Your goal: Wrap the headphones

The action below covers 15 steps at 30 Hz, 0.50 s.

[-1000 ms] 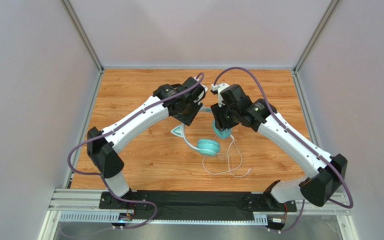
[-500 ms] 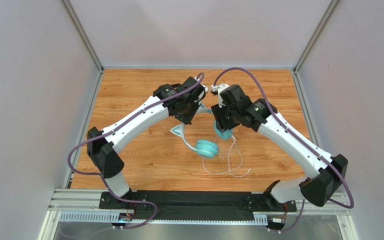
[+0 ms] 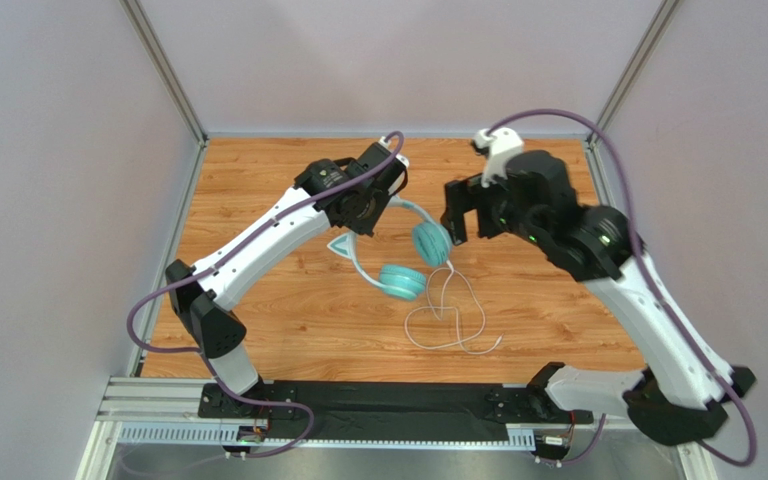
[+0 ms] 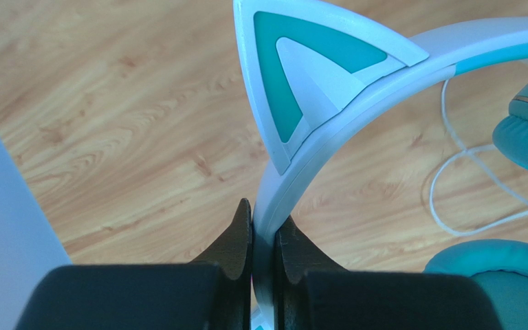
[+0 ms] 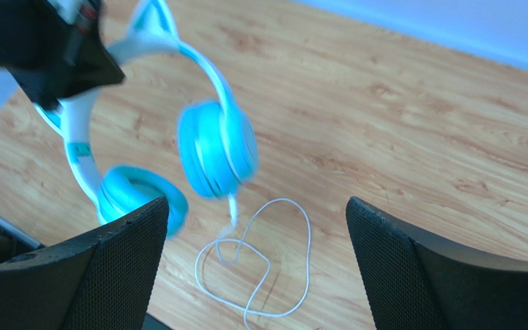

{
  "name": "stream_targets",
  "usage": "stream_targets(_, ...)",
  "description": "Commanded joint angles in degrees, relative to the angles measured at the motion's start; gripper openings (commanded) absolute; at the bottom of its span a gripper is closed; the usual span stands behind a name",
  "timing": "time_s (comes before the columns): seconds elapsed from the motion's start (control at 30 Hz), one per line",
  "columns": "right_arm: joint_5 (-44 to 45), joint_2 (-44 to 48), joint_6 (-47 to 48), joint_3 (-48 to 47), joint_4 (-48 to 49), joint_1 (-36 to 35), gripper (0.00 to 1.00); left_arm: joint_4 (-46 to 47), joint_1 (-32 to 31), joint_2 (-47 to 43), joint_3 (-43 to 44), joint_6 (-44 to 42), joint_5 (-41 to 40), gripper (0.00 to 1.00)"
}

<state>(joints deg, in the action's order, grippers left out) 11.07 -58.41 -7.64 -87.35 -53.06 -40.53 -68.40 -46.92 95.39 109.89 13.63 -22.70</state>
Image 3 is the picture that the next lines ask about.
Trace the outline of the teal cat-ear headphones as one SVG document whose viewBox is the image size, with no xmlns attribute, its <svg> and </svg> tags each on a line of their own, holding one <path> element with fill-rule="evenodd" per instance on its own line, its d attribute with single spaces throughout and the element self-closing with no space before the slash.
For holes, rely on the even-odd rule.
<svg viewBox="0 0 768 480">
<path fill-rule="evenodd" d="M 362 242 L 354 232 L 341 234 L 327 244 L 331 253 L 349 261 L 363 280 L 381 293 L 398 300 L 414 301 L 424 295 L 433 274 L 456 274 L 451 260 L 453 241 L 441 223 L 419 204 L 399 196 L 390 209 L 410 212 L 418 217 L 408 234 L 407 247 L 383 250 L 380 268 L 373 272 L 361 251 Z"/>
</svg>

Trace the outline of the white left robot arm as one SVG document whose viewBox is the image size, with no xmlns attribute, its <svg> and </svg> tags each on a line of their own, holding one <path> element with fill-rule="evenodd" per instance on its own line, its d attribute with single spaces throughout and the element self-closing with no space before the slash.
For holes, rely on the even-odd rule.
<svg viewBox="0 0 768 480">
<path fill-rule="evenodd" d="M 238 395 L 260 376 L 244 345 L 246 327 L 234 314 L 247 291 L 294 250 L 332 227 L 369 235 L 390 199 L 406 185 L 409 161 L 386 140 L 359 157 L 310 163 L 276 204 L 211 255 L 167 267 L 172 309 L 208 365 Z"/>
</svg>

